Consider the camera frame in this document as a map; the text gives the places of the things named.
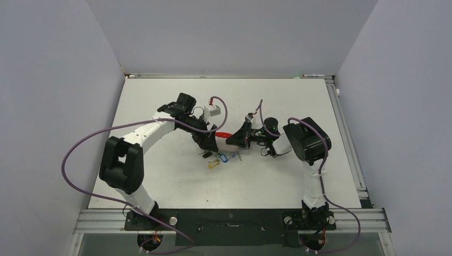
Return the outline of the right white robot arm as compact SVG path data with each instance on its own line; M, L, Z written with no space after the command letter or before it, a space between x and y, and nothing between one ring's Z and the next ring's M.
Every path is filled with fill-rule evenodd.
M298 123L289 123L278 131L278 121L268 117L260 129L252 128L250 121L232 136L226 138L227 145L249 148L252 142L260 143L273 158L293 152L302 162L304 171L304 193L302 199L301 221L308 228L315 228L321 222L329 221L329 205L324 198L321 185L323 161L332 147L327 133L311 118L307 117Z

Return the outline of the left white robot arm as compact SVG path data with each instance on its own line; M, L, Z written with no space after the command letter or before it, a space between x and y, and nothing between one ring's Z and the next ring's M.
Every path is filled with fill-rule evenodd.
M132 204L138 213L138 223L145 229L158 225L158 204L149 196L143 186L144 155L165 135L181 129L191 134L200 149L217 152L216 125L209 119L221 114L221 108L210 102L202 108L202 114L195 116L196 99L180 93L177 100L162 105L150 119L150 123L118 138L111 136L105 144L100 164L99 178L109 187L117 190L124 200Z

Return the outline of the black tag key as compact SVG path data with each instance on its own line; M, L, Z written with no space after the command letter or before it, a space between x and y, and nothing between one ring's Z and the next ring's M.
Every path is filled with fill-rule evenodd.
M209 158L210 156L212 156L212 152L210 152L210 151L206 151L206 152L204 152L204 153L202 153L202 158L204 158L204 159L206 159L206 158Z

